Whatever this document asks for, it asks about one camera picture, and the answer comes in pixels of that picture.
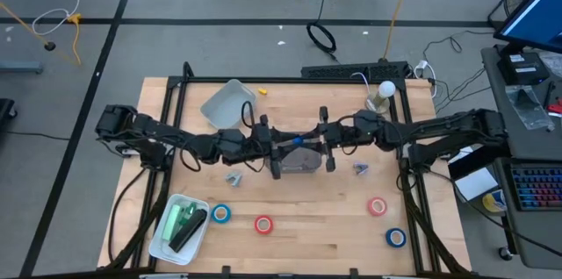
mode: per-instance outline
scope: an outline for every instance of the white cable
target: white cable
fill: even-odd
[[[417,74],[417,70],[421,69],[421,73],[423,74],[423,70],[425,68],[429,68],[429,70],[431,71],[431,78],[433,78],[434,80],[437,80],[437,76],[436,76],[436,71],[431,67],[431,65],[424,60],[421,60],[420,63],[418,63],[418,65],[414,68],[414,76],[417,79],[422,78],[420,75]],[[431,97],[435,98],[435,96],[437,95],[437,87],[433,86],[433,91],[431,93]]]
[[[367,93],[370,94],[370,93],[371,93],[371,88],[369,87],[369,82],[367,82],[367,77],[365,77],[365,75],[364,75],[363,73],[361,73],[361,72],[356,72],[356,73],[351,74],[351,75],[349,76],[349,78],[351,78],[351,77],[353,77],[353,76],[355,76],[355,75],[360,75],[361,77],[363,77],[363,80],[364,80],[364,82],[365,82],[365,86],[367,86]]]
[[[44,14],[40,15],[39,17],[35,18],[35,20],[33,20],[33,22],[32,22],[32,29],[33,29],[33,32],[34,32],[35,34],[37,34],[37,35],[41,35],[41,36],[42,36],[42,35],[47,35],[47,34],[53,32],[53,31],[57,30],[65,21],[67,21],[68,18],[70,18],[70,16],[74,15],[74,13],[78,10],[78,5],[79,5],[79,4],[80,4],[80,0],[76,0],[76,6],[75,6],[75,8],[72,10],[72,12],[68,12],[68,11],[67,11],[66,9],[64,9],[64,8],[57,8],[57,9],[53,9],[53,10],[47,11],[47,12],[45,12]],[[62,11],[62,12],[64,12],[64,13],[66,14],[66,17],[65,17],[63,20],[61,20],[61,22],[60,22],[58,25],[56,25],[54,28],[52,28],[51,30],[49,30],[49,31],[47,31],[47,32],[37,32],[37,30],[35,30],[35,24],[36,24],[41,18],[45,17],[46,15],[48,15],[48,14],[50,14],[50,13],[57,12],[57,11]]]

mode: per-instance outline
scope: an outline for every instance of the tape roll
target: tape roll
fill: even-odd
[[[367,210],[374,215],[375,217],[379,217],[386,213],[386,201],[381,197],[374,197],[373,199],[367,202]]]
[[[263,222],[267,222],[267,227],[260,227],[260,224]],[[273,220],[271,220],[271,218],[268,216],[259,216],[256,218],[256,221],[254,221],[254,228],[256,229],[256,232],[260,234],[269,234],[271,233],[271,231],[273,231]]]
[[[225,212],[222,218],[219,218],[217,214],[219,211]],[[226,204],[217,204],[217,206],[215,206],[213,208],[213,211],[211,212],[211,217],[213,218],[213,221],[217,223],[226,223],[230,219],[230,208],[228,208]]]
[[[398,227],[394,227],[386,231],[386,243],[394,248],[400,248],[406,245],[406,234]]]

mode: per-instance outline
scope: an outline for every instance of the keyboard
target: keyboard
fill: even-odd
[[[407,68],[406,61],[383,61],[379,63],[304,67],[300,70],[300,74],[307,78],[349,78],[351,74],[360,72],[367,78],[370,75],[371,81],[375,82],[376,80],[404,78]]]
[[[508,180],[520,211],[562,211],[562,164],[509,164]]]

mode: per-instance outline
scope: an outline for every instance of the white paper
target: white paper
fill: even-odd
[[[470,153],[472,153],[471,147],[461,149],[460,153],[449,161],[449,164],[456,160],[460,160]],[[465,196],[466,200],[472,200],[498,186],[498,183],[486,168],[481,168],[473,173],[470,173],[469,175],[455,181],[455,184],[457,185],[460,193]]]

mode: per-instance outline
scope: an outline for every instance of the red tape roll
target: red tape roll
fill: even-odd
[[[379,217],[386,213],[386,201],[381,197],[374,197],[373,199],[367,202],[367,210],[374,215],[375,217]]]
[[[263,221],[267,221],[268,226],[264,229],[260,228],[260,222]],[[271,233],[271,231],[273,231],[273,220],[271,220],[270,217],[268,216],[259,216],[256,218],[256,221],[254,221],[254,228],[256,229],[256,232],[260,233],[260,234],[269,234]]]

